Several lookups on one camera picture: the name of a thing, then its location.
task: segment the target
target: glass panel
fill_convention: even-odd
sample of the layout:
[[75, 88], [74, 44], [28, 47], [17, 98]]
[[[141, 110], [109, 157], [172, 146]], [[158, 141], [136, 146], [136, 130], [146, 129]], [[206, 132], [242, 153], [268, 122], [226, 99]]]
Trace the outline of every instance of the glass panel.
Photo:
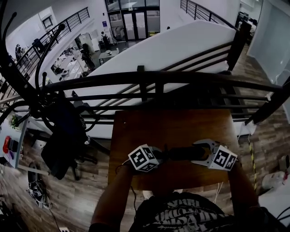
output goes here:
[[115, 40], [117, 40], [118, 42], [125, 41], [124, 27], [121, 14], [110, 15], [110, 22]]
[[134, 24], [132, 19], [132, 14], [125, 14], [124, 15], [125, 25], [126, 25], [126, 31], [128, 39], [135, 39], [134, 34]]
[[108, 6], [109, 12], [120, 9], [118, 0], [105, 0], [105, 1]]
[[152, 36], [160, 32], [160, 12], [159, 10], [148, 10], [147, 11], [147, 25], [148, 34]]
[[159, 6], [159, 0], [146, 0], [146, 6]]
[[145, 0], [120, 0], [120, 1], [122, 9], [145, 6]]
[[136, 13], [136, 25], [138, 29], [138, 37], [140, 39], [146, 38], [145, 18], [144, 13]]

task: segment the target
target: black and white pattern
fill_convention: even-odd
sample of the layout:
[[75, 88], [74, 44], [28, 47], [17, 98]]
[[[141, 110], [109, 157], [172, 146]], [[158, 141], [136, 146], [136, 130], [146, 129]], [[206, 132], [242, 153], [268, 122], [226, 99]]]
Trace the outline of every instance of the black and white pattern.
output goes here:
[[221, 167], [224, 167], [228, 156], [229, 154], [227, 152], [219, 150], [213, 162]]
[[154, 155], [152, 154], [151, 150], [148, 147], [143, 147], [143, 150], [145, 151], [145, 153], [147, 154], [147, 157], [150, 160], [155, 159]]
[[147, 162], [147, 159], [141, 149], [135, 151], [130, 157], [137, 168]]
[[156, 164], [148, 163], [144, 167], [140, 168], [140, 171], [149, 172], [151, 169], [153, 169], [156, 166]]
[[234, 163], [235, 163], [235, 159], [236, 159], [235, 156], [230, 155], [230, 158], [228, 159], [228, 162], [227, 162], [227, 164], [226, 164], [226, 166], [225, 166], [225, 169], [231, 170], [231, 169], [232, 169], [232, 166], [233, 166]]

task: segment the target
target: yellow and black tape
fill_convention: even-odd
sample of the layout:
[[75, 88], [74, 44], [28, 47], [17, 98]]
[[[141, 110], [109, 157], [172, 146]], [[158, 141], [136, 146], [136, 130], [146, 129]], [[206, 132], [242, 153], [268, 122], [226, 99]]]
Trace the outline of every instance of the yellow and black tape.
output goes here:
[[251, 142], [249, 142], [249, 148], [250, 148], [250, 153], [251, 153], [251, 159], [252, 159], [252, 164], [253, 164], [253, 171], [254, 171], [254, 190], [256, 191], [257, 189], [257, 173], [256, 173], [256, 165], [255, 165], [255, 159], [254, 159], [254, 151], [253, 151], [253, 145]]

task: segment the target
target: power outlet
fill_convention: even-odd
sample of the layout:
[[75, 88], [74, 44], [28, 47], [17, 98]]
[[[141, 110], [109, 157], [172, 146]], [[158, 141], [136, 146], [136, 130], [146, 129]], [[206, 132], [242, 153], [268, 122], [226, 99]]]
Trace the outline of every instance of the power outlet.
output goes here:
[[61, 232], [69, 232], [69, 229], [67, 227], [60, 227], [59, 230]]

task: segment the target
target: wood plank flooring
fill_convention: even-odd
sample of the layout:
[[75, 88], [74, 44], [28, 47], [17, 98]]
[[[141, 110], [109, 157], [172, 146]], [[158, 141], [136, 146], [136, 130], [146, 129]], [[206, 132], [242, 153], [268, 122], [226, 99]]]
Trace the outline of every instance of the wood plank flooring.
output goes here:
[[[233, 74], [244, 75], [253, 81], [268, 82], [265, 74], [255, 62], [246, 56], [245, 47]], [[247, 89], [240, 89], [242, 94], [251, 94]], [[255, 92], [261, 96], [265, 92]], [[290, 126], [282, 108], [277, 110], [265, 122], [261, 123], [250, 140], [254, 144], [256, 170], [258, 178], [258, 191], [261, 188], [261, 180], [265, 174], [277, 170], [278, 160], [290, 150]], [[35, 161], [42, 170], [48, 170], [40, 156], [43, 142], [37, 141], [34, 147], [29, 145], [30, 137], [24, 140], [24, 157], [21, 164], [28, 165]], [[248, 177], [253, 181], [251, 156], [247, 139], [241, 138], [240, 157], [243, 168]], [[88, 231], [91, 217], [97, 201], [107, 186], [108, 157], [92, 150], [99, 163], [93, 165], [85, 162], [78, 166], [81, 180], [75, 181], [72, 171], [69, 169], [62, 180], [53, 176], [42, 176], [47, 186], [47, 193], [53, 203], [54, 213], [60, 227], [68, 227], [74, 232]], [[198, 193], [210, 200], [214, 200], [218, 185], [205, 186], [194, 189], [185, 189], [187, 192]], [[34, 200], [25, 191], [28, 188], [27, 172], [5, 167], [5, 174], [0, 176], [0, 194], [9, 206], [15, 204], [15, 208], [21, 213], [23, 220], [32, 232], [56, 232], [58, 231], [52, 215], [46, 209], [36, 206]], [[144, 200], [141, 192], [137, 193], [136, 204], [139, 206]], [[225, 212], [232, 213], [231, 193], [228, 183], [223, 183], [217, 198], [217, 205]], [[128, 203], [122, 220], [121, 231], [128, 231], [134, 220], [134, 196], [129, 193]]]

